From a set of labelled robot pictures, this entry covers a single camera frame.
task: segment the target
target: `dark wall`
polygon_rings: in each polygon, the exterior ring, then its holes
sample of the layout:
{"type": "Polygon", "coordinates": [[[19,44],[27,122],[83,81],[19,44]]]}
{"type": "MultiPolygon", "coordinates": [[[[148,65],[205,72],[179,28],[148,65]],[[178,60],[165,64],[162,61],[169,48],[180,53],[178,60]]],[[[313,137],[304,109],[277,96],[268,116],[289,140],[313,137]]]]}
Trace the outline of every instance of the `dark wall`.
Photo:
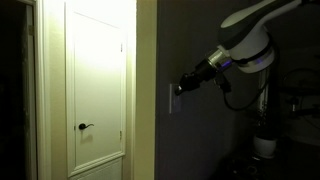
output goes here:
{"type": "MultiPolygon", "coordinates": [[[[202,180],[219,160],[249,136],[252,122],[226,108],[213,81],[181,95],[181,112],[169,114],[169,84],[178,83],[205,55],[216,50],[223,19],[250,1],[160,0],[156,114],[156,177],[159,180],[202,180]]],[[[228,94],[234,106],[247,104],[257,90],[257,75],[232,67],[228,94]]]]}
{"type": "MultiPolygon", "coordinates": [[[[277,67],[278,84],[320,88],[320,6],[308,4],[293,11],[283,14],[267,23],[275,42],[280,49],[280,63],[277,67]]],[[[320,146],[320,119],[311,115],[290,117],[291,105],[286,100],[291,99],[291,92],[279,91],[281,113],[278,121],[282,121],[283,133],[290,138],[303,143],[320,146]]],[[[320,104],[319,95],[297,96],[299,105],[297,109],[313,108],[314,104],[320,104]]]]}

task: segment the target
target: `door trim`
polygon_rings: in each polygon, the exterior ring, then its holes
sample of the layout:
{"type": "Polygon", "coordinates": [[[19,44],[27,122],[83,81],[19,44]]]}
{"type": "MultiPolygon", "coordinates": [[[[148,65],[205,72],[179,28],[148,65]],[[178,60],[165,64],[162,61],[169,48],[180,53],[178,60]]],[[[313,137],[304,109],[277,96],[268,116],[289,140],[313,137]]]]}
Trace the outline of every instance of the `door trim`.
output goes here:
{"type": "Polygon", "coordinates": [[[46,0],[27,1],[34,7],[35,26],[35,80],[36,80],[36,123],[38,179],[51,180],[51,119],[50,78],[48,58],[48,32],[45,19],[46,0]]]}

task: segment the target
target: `door panel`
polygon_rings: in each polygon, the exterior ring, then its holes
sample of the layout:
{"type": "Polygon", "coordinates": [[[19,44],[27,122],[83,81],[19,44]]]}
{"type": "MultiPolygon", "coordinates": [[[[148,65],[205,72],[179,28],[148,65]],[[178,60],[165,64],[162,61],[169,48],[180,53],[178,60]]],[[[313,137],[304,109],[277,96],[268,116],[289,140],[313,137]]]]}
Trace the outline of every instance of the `door panel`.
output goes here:
{"type": "Polygon", "coordinates": [[[121,159],[116,159],[85,173],[76,175],[70,180],[121,180],[121,159]]]}
{"type": "Polygon", "coordinates": [[[81,165],[121,151],[121,34],[75,14],[76,159],[81,165]]]}
{"type": "Polygon", "coordinates": [[[125,56],[120,28],[75,11],[68,16],[67,114],[73,121],[68,164],[73,176],[124,154],[125,56]],[[81,130],[80,124],[90,126],[81,130]]]}

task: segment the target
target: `wall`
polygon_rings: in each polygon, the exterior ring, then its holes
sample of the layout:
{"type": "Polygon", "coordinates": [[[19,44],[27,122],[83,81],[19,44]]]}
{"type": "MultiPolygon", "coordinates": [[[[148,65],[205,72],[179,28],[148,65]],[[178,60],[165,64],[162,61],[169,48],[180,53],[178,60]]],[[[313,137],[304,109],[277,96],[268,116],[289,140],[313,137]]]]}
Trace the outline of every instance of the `wall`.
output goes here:
{"type": "MultiPolygon", "coordinates": [[[[243,142],[252,119],[226,108],[212,81],[181,95],[181,112],[169,114],[169,84],[178,83],[218,45],[217,30],[231,13],[251,1],[160,0],[156,114],[156,179],[208,179],[219,160],[243,142]]],[[[257,74],[231,67],[228,99],[233,106],[249,102],[257,90],[257,74]]]]}
{"type": "MultiPolygon", "coordinates": [[[[279,85],[282,84],[285,75],[294,69],[310,68],[320,71],[320,59],[315,58],[315,55],[320,54],[320,21],[315,18],[319,16],[320,6],[309,4],[283,14],[267,24],[281,51],[278,67],[279,85]]],[[[301,79],[311,78],[312,76],[309,76],[309,74],[300,71],[296,77],[301,79]]],[[[315,84],[318,82],[317,86],[319,88],[319,79],[309,80],[315,84]]],[[[285,101],[291,97],[292,95],[288,93],[280,93],[282,113],[279,121],[284,122],[284,133],[294,140],[320,146],[319,128],[315,128],[308,123],[309,120],[312,124],[320,127],[320,119],[312,118],[312,116],[289,118],[291,106],[285,101]]],[[[319,102],[320,96],[306,96],[303,98],[302,108],[313,108],[312,105],[319,104],[319,102]]]]}
{"type": "Polygon", "coordinates": [[[24,6],[1,1],[0,20],[0,156],[4,179],[25,177],[25,137],[21,35],[24,6]]]}

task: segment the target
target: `white robot arm segment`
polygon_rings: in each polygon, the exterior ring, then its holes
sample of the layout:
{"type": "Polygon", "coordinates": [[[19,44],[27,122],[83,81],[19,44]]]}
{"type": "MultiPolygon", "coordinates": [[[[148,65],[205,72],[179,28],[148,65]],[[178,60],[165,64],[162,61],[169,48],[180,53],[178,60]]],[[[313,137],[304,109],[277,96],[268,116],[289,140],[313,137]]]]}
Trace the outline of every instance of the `white robot arm segment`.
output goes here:
{"type": "Polygon", "coordinates": [[[176,95],[200,87],[235,63],[245,73],[268,67],[275,59],[266,21],[312,0],[264,0],[229,16],[221,24],[218,50],[205,58],[195,71],[184,74],[176,95]]]}

